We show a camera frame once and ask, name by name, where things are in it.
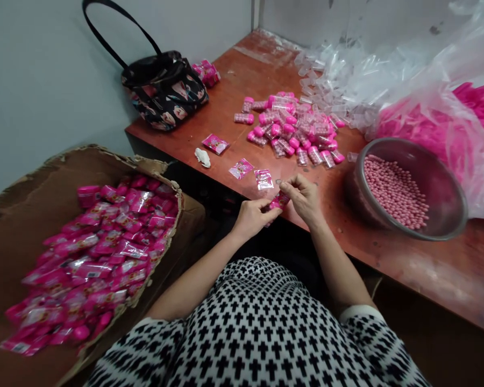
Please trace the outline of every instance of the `pink candy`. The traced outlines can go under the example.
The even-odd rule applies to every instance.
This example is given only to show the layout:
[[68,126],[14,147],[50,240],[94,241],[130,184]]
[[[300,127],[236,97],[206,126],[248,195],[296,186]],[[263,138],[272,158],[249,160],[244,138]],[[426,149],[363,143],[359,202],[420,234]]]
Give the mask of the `pink candy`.
[[397,162],[386,162],[374,155],[364,159],[364,176],[380,205],[403,226],[417,230],[426,226],[429,206],[410,172]]

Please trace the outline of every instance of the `handbag strap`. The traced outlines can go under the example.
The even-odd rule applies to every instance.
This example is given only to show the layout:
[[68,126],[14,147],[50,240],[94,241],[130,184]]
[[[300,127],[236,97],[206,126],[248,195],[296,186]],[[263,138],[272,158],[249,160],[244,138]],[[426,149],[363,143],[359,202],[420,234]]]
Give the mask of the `handbag strap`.
[[147,40],[151,43],[152,47],[156,51],[157,55],[161,55],[161,50],[156,44],[156,42],[151,38],[151,36],[137,23],[136,20],[133,19],[133,17],[128,14],[121,6],[118,4],[114,3],[111,0],[83,0],[82,1],[82,12],[84,13],[84,17],[86,19],[86,23],[88,23],[88,26],[90,27],[91,31],[93,32],[93,35],[97,38],[97,40],[102,44],[102,46],[110,53],[110,55],[115,58],[115,60],[125,69],[127,68],[127,65],[125,62],[118,56],[118,54],[111,48],[111,46],[104,40],[102,35],[99,34],[97,29],[93,26],[91,23],[90,19],[88,18],[88,14],[86,13],[86,9],[88,8],[88,5],[92,3],[97,3],[97,4],[102,4],[105,6],[108,6],[109,8],[114,9],[121,15],[125,16],[127,19],[135,23],[138,28],[144,33],[145,37]]

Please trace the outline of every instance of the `woman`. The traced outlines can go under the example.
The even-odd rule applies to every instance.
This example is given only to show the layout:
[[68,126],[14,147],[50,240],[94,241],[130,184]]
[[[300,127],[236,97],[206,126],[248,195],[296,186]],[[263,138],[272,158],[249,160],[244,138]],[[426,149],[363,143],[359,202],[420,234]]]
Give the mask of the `woman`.
[[280,185],[310,229],[337,321],[279,264],[231,257],[281,213],[243,202],[231,232],[99,360],[88,385],[428,385],[302,175]]

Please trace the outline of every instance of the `black floral handbag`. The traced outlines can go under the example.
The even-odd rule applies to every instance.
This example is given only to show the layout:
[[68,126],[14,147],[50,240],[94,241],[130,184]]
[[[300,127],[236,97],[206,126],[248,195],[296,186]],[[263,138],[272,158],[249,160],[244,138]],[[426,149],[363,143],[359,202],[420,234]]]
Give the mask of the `black floral handbag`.
[[[108,6],[135,23],[157,55],[126,65],[88,18],[86,8],[92,3]],[[83,0],[82,11],[95,37],[124,68],[122,85],[131,96],[131,102],[138,113],[153,128],[172,130],[208,102],[206,87],[190,67],[188,60],[182,58],[178,51],[162,53],[149,34],[118,4],[110,0]]]

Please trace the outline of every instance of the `pile of pink bottles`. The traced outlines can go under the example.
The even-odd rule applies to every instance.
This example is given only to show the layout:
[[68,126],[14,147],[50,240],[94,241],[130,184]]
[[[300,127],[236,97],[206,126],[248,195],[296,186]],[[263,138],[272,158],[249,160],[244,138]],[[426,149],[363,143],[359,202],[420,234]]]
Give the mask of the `pile of pink bottles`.
[[327,116],[308,100],[297,99],[292,92],[280,91],[265,101],[246,97],[235,122],[252,124],[251,110],[260,112],[258,125],[247,135],[248,141],[265,147],[270,144],[276,158],[296,154],[297,163],[307,166],[324,164],[333,168],[345,160],[335,140],[337,129],[345,123],[334,115]]
[[2,349],[31,356],[93,340],[166,251],[179,207],[159,180],[125,176],[116,187],[80,187],[77,200],[84,213],[43,242],[46,251],[22,280],[29,295],[7,309],[16,332]]

